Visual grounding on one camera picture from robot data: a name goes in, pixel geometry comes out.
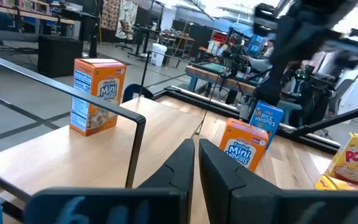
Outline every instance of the yellow cereal box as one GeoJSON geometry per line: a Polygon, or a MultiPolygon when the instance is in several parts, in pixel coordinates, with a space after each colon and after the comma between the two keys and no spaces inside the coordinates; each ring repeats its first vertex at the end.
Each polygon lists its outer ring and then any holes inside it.
{"type": "Polygon", "coordinates": [[[331,177],[358,185],[358,134],[349,133],[351,139],[345,148],[340,148],[328,173],[331,177]]]}
{"type": "MultiPolygon", "coordinates": [[[[119,105],[126,66],[113,59],[76,59],[74,88],[119,105]]],[[[73,97],[70,127],[85,136],[114,127],[117,115],[73,97]]]]}
{"type": "Polygon", "coordinates": [[[249,170],[255,171],[268,141],[265,130],[229,118],[219,148],[249,170]]]}
{"type": "Polygon", "coordinates": [[[321,175],[314,188],[316,190],[358,190],[357,185],[324,174],[321,175]]]}

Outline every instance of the cereal box nutrition label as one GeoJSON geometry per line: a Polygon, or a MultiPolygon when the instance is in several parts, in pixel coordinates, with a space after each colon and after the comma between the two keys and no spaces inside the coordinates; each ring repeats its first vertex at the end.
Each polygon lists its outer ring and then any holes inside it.
{"type": "MultiPolygon", "coordinates": [[[[81,72],[74,71],[74,88],[85,93],[91,93],[92,76],[81,72]]],[[[89,103],[73,97],[71,102],[70,124],[76,126],[82,131],[86,129],[86,118],[88,117],[89,103]]]]}

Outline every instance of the white trash bin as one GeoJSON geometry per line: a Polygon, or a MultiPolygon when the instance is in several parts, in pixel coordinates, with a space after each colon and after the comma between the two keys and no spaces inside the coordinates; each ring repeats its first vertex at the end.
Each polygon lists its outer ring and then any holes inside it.
{"type": "Polygon", "coordinates": [[[164,54],[167,51],[167,47],[161,44],[153,44],[153,54],[152,54],[152,65],[157,67],[162,66],[162,61],[164,60],[164,54]]]}

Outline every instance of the black box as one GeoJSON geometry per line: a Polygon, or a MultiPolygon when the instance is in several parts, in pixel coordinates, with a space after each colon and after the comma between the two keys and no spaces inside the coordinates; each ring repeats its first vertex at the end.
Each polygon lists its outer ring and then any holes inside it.
{"type": "Polygon", "coordinates": [[[74,59],[82,57],[83,42],[65,37],[38,38],[38,73],[49,78],[73,75],[74,59]]]}

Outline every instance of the pops cereal box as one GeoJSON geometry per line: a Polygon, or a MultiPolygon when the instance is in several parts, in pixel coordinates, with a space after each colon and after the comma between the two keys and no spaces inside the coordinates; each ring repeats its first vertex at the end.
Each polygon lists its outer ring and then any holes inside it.
{"type": "Polygon", "coordinates": [[[263,129],[229,118],[219,148],[251,171],[255,171],[268,141],[263,129]]]}
{"type": "Polygon", "coordinates": [[[321,175],[314,186],[316,190],[358,190],[358,186],[327,175],[321,175]]]}
{"type": "MultiPolygon", "coordinates": [[[[74,88],[102,100],[119,105],[126,65],[113,59],[76,59],[74,64],[74,88]]],[[[73,97],[70,127],[85,136],[112,128],[117,115],[73,97]]]]}
{"type": "Polygon", "coordinates": [[[263,101],[257,103],[249,124],[262,128],[267,132],[268,143],[266,149],[269,148],[283,116],[284,112],[282,109],[269,105],[263,101]]]}
{"type": "Polygon", "coordinates": [[[328,172],[331,177],[358,185],[358,134],[349,134],[349,142],[338,150],[328,172]]]}

